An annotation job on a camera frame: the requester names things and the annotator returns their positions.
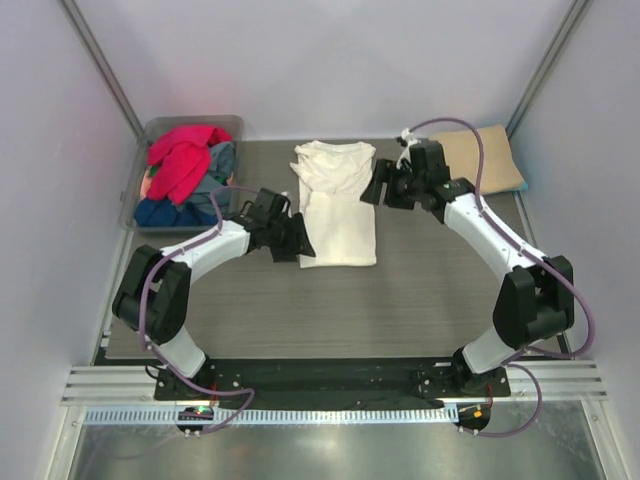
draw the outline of white enclosure wall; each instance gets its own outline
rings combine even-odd
[[[0,476],[41,478],[89,361],[134,139],[55,1],[0,2]]]
[[[537,240],[572,261],[596,315],[593,356],[630,459],[640,451],[639,26],[636,0],[594,2],[512,142]]]
[[[242,116],[251,138],[505,123],[570,0],[78,0],[142,123]]]

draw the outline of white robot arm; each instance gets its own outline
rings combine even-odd
[[[407,148],[399,162],[377,161],[361,200],[378,204],[382,186],[387,184],[384,205],[412,210],[419,203],[464,238],[502,281],[493,326],[452,357],[459,384],[482,384],[486,374],[521,349],[573,325],[572,294],[531,258],[549,264],[570,282],[573,270],[564,257],[548,258],[521,239],[481,196],[480,212],[473,185],[464,178],[451,180],[444,150],[438,142],[403,146]],[[512,243],[500,236],[484,216],[489,216]],[[525,250],[529,258],[522,254]]]
[[[144,282],[154,265],[172,256],[154,279],[159,285],[149,292],[145,334],[182,375],[196,379],[207,357],[184,326],[189,287],[222,263],[261,247],[270,248],[274,262],[315,256],[302,215],[289,216],[290,205],[286,196],[262,189],[255,201],[245,204],[246,212],[233,214],[221,229],[215,226],[160,250],[138,248],[115,296],[114,315],[138,331]]]

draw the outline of plastic bin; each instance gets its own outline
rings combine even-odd
[[[236,149],[236,158],[240,162],[242,133],[244,129],[243,121],[235,115],[218,116],[193,116],[193,117],[159,117],[147,123],[144,129],[144,136],[138,146],[136,157],[131,170],[131,177],[127,184],[127,190],[123,192],[123,206],[120,214],[120,224],[127,230],[134,230],[145,233],[180,233],[180,232],[201,232],[208,230],[211,226],[200,227],[140,227],[133,218],[133,214],[140,202],[140,186],[147,168],[147,151],[149,147],[162,135],[171,129],[181,125],[212,125],[224,128],[233,138]],[[237,163],[234,178],[237,178]],[[232,195],[231,205],[228,209],[235,208],[237,195]]]

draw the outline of red cloth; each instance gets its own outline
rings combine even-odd
[[[196,189],[211,164],[209,146],[230,142],[231,135],[219,127],[176,127],[149,148],[147,163],[160,165],[147,193],[151,200],[184,203]]]

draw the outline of wooden-textured tabletop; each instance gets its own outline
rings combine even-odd
[[[397,158],[394,141],[369,142],[377,157]],[[245,143],[238,183],[297,198],[289,163],[300,143]],[[522,234],[511,194],[488,201]],[[378,207],[376,237],[374,267],[301,270],[272,263],[266,249],[228,262],[191,287],[187,328],[212,357],[286,358],[451,355],[491,325],[498,280],[431,214]],[[184,240],[136,234],[132,251]],[[135,333],[117,319],[107,355],[141,356]]]

